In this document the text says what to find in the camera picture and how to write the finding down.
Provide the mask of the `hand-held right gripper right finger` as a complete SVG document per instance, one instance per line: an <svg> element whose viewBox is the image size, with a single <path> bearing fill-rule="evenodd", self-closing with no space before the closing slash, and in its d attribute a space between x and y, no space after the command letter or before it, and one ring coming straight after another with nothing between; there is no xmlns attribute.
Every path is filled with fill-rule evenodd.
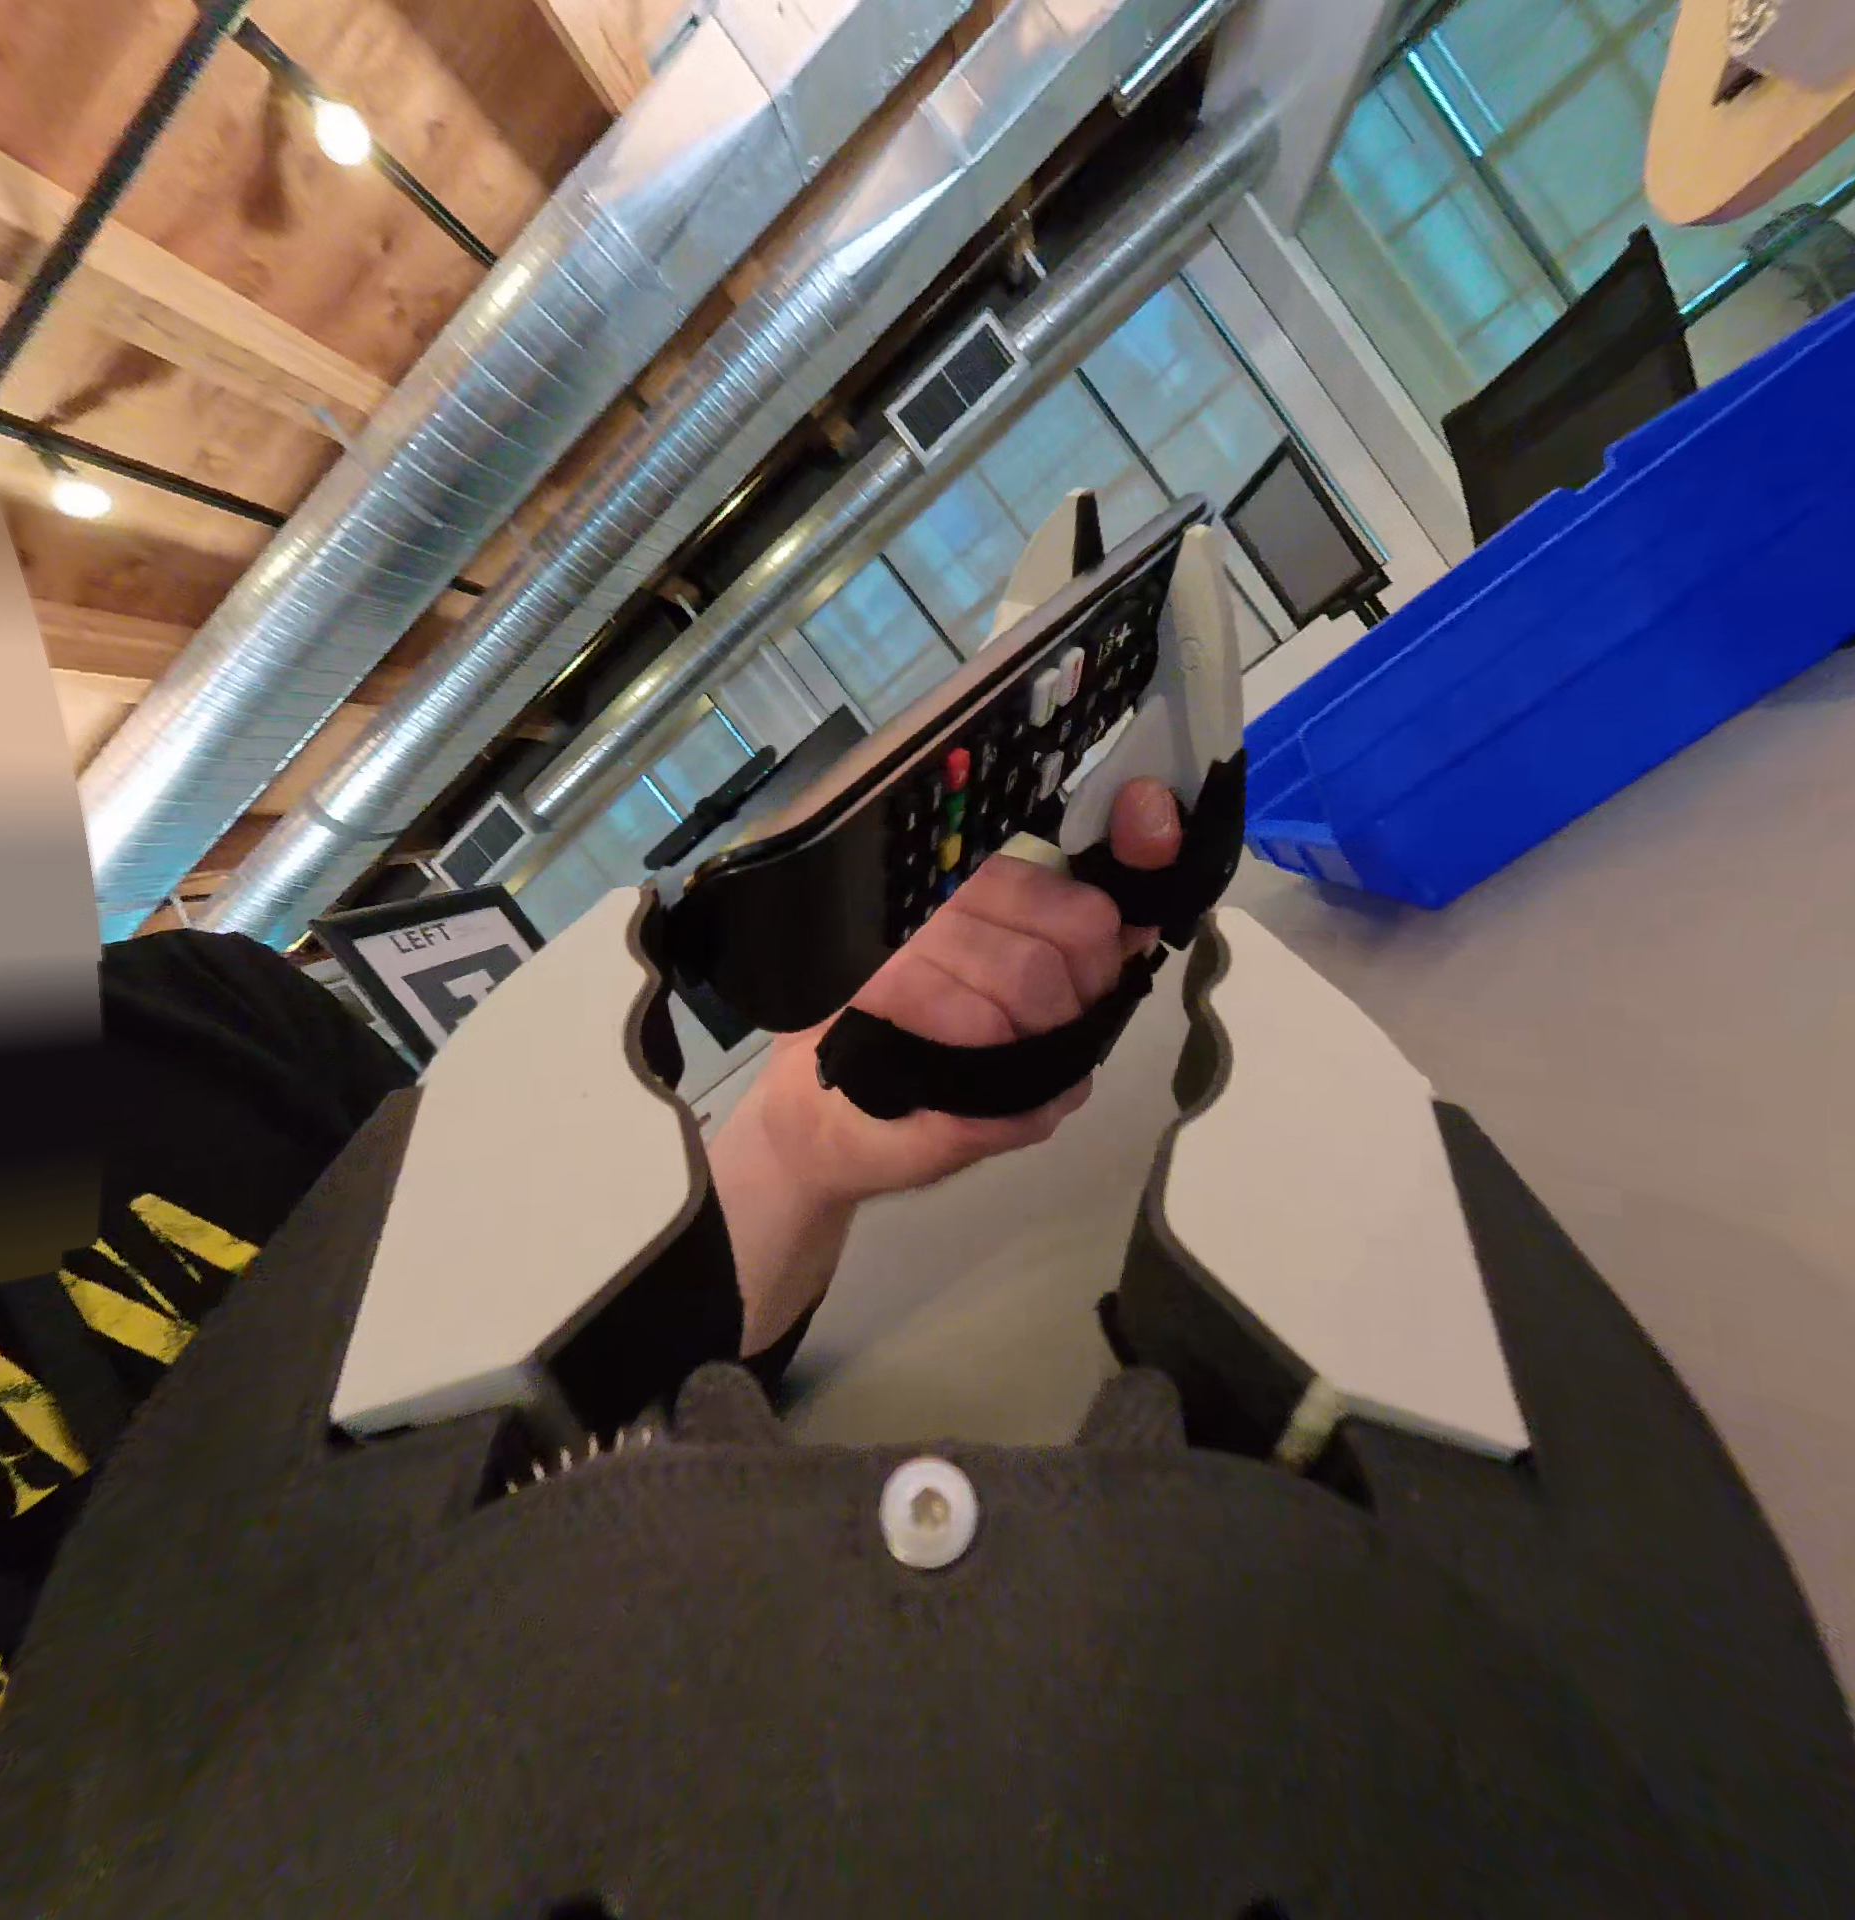
<svg viewBox="0 0 1855 1920"><path fill-rule="evenodd" d="M1180 1111L1107 1302L1194 1450L1316 1467L1351 1425L1532 1450L1436 1099L1309 962L1220 906L1186 965Z"/></svg>

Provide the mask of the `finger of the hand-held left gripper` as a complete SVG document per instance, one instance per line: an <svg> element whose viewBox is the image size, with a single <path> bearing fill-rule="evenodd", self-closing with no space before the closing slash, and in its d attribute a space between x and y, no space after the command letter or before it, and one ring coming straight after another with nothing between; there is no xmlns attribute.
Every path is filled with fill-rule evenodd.
<svg viewBox="0 0 1855 1920"><path fill-rule="evenodd" d="M1167 710L1175 783L1205 783L1209 767L1244 745L1242 623L1221 547L1214 526L1187 526L1167 593L1154 689Z"/></svg>
<svg viewBox="0 0 1855 1920"><path fill-rule="evenodd" d="M1054 595L1105 564L1102 506L1095 490L1071 490L1023 547L998 602L998 636L1006 637Z"/></svg>

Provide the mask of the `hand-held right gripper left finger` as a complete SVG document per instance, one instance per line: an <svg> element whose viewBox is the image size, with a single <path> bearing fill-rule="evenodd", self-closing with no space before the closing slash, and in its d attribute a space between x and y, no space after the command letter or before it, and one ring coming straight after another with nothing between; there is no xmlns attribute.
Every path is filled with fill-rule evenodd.
<svg viewBox="0 0 1855 1920"><path fill-rule="evenodd" d="M698 1222L651 886L592 902L421 1069L330 1425L367 1439L502 1413L537 1450L619 1428L604 1307Z"/></svg>

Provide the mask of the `blue plastic bin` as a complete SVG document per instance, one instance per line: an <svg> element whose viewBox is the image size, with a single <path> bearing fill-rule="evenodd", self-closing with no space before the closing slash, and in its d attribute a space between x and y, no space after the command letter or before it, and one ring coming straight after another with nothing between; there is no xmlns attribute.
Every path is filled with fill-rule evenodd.
<svg viewBox="0 0 1855 1920"><path fill-rule="evenodd" d="M1248 850L1446 906L1855 637L1855 294L1248 723Z"/></svg>

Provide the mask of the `black remote control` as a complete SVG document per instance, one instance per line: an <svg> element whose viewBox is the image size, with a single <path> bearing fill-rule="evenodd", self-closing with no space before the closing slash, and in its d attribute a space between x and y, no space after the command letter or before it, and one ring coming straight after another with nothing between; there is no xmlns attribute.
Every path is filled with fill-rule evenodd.
<svg viewBox="0 0 1855 1920"><path fill-rule="evenodd" d="M1018 839L1061 868L1102 841L1141 873L1180 858L1205 783L1170 774L1154 689L1180 496L1006 637L859 741L780 816L707 858L662 918L677 981L803 1031L841 1008L968 876Z"/></svg>

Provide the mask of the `person's left forearm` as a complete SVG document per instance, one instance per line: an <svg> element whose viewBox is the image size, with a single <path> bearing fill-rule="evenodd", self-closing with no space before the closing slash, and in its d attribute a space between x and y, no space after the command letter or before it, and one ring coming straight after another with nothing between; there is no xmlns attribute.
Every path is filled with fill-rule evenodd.
<svg viewBox="0 0 1855 1920"><path fill-rule="evenodd" d="M850 1160L780 1140L733 1116L712 1145L741 1310L739 1360L777 1398L840 1271L861 1210Z"/></svg>

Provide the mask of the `person's left hand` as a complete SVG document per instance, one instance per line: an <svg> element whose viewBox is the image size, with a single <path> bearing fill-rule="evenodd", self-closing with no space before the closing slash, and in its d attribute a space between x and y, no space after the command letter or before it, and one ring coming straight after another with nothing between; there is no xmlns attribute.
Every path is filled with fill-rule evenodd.
<svg viewBox="0 0 1855 1920"><path fill-rule="evenodd" d="M1124 925L1102 888L1001 850L877 969L847 1008L934 1045L1005 1047L1095 1008L1124 962L1141 949L1146 934ZM877 1119L821 1081L816 1051L828 1029L821 1022L777 1040L769 1061L712 1140L728 1213L841 1213L928 1186L1048 1140L1095 1088L1082 1079L1015 1116Z"/></svg>

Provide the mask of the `dark framed screen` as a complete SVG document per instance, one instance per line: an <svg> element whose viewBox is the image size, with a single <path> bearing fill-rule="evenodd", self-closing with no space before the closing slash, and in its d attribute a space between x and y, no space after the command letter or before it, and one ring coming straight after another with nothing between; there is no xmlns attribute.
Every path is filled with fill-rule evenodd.
<svg viewBox="0 0 1855 1920"><path fill-rule="evenodd" d="M1385 623L1387 564L1295 436L1238 485L1221 524L1297 631L1326 617Z"/></svg>

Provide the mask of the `white vent grille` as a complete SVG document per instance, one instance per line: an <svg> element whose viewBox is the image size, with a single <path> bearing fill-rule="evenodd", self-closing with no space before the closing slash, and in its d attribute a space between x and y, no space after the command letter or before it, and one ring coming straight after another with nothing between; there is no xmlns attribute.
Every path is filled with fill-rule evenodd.
<svg viewBox="0 0 1855 1920"><path fill-rule="evenodd" d="M1025 380L1023 347L984 309L885 404L885 420L919 468L940 468Z"/></svg>
<svg viewBox="0 0 1855 1920"><path fill-rule="evenodd" d="M544 836L544 823L522 799L494 791L432 858L432 873L446 891L477 891L505 880Z"/></svg>

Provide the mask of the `framed checker marker sign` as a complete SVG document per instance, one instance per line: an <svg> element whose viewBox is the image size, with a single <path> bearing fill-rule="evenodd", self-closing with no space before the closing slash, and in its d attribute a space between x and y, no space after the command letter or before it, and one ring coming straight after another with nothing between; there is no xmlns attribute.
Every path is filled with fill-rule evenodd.
<svg viewBox="0 0 1855 1920"><path fill-rule="evenodd" d="M547 948L498 886L354 906L316 918L312 934L417 1069Z"/></svg>

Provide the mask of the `person's black yellow shirt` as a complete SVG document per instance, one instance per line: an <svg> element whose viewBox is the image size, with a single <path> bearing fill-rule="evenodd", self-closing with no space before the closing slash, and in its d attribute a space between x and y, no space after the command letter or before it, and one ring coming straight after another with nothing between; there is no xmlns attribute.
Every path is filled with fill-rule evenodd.
<svg viewBox="0 0 1855 1920"><path fill-rule="evenodd" d="M0 1283L0 1710L125 1425L411 1069L283 953L154 932L99 953L88 1246Z"/></svg>

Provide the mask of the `black mounted bar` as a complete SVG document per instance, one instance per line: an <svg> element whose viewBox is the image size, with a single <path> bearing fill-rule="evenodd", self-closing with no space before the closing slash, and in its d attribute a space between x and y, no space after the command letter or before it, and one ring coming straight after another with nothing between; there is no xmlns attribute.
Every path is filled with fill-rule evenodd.
<svg viewBox="0 0 1855 1920"><path fill-rule="evenodd" d="M777 774L777 748L758 748L747 760L704 799L644 858L648 873L671 868L694 854L715 832L731 827L739 811L760 791Z"/></svg>

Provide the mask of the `black monitor back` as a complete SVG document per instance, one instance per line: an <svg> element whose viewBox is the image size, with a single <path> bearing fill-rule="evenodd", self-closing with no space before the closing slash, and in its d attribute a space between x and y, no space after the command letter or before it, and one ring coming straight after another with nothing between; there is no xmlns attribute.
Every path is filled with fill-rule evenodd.
<svg viewBox="0 0 1855 1920"><path fill-rule="evenodd" d="M1698 389L1683 312L1650 227L1515 360L1443 415L1474 545L1560 490L1582 490L1614 441Z"/></svg>

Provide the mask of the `wooden board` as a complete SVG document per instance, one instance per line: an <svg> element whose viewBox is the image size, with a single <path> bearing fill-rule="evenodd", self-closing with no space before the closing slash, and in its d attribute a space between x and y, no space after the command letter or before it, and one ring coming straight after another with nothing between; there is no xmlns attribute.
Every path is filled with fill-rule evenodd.
<svg viewBox="0 0 1855 1920"><path fill-rule="evenodd" d="M1711 102L1729 2L1682 2L1658 74L1644 188L1666 224L1729 224L1770 202L1855 135L1855 72L1832 86L1762 80Z"/></svg>

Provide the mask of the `black ceiling pipe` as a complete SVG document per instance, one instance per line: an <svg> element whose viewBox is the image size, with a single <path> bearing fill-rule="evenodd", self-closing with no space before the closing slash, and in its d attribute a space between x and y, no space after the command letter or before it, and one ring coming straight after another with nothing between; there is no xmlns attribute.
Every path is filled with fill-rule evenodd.
<svg viewBox="0 0 1855 1920"><path fill-rule="evenodd" d="M0 386L15 368L20 355L35 340L37 328L46 321L52 302L64 296L64 285L71 279L71 275L97 243L97 234L99 227L105 227L105 218L125 198L155 140L170 130L194 83L200 83L206 66L212 61L220 47L243 26L248 13L249 2L196 2L194 26L177 41L173 60L167 61L147 96L137 102L121 138L104 160L97 176L71 206L64 227L52 234L46 253L30 267L24 285L8 309L0 321Z"/></svg>

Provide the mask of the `silver spiral duct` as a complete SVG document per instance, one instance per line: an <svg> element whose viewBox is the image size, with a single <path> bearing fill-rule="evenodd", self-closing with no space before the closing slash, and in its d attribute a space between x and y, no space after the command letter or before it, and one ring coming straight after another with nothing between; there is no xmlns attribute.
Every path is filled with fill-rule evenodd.
<svg viewBox="0 0 1855 1920"><path fill-rule="evenodd" d="M972 83L984 107L1015 108L1054 83L1107 100L1186 13L1187 2L989 2L965 56L861 145L840 198L948 77ZM972 2L698 5L629 108L77 778L105 942L134 934L170 901L969 17Z"/></svg>
<svg viewBox="0 0 1855 1920"><path fill-rule="evenodd" d="M1005 332L1018 368L972 404L936 461L893 429L808 508L671 647L662 651L584 731L561 748L526 795L532 836L561 832L590 799L636 775L665 750L694 697L763 641L792 629L844 587L878 547L968 473L1028 409L1080 368L1161 285L1209 243L1214 209L1132 206L1132 218L1050 272L1011 309Z"/></svg>
<svg viewBox="0 0 1855 1920"><path fill-rule="evenodd" d="M940 83L773 259L648 420L585 468L459 636L228 876L204 929L294 944L1102 102L1054 83L1011 108L965 77Z"/></svg>

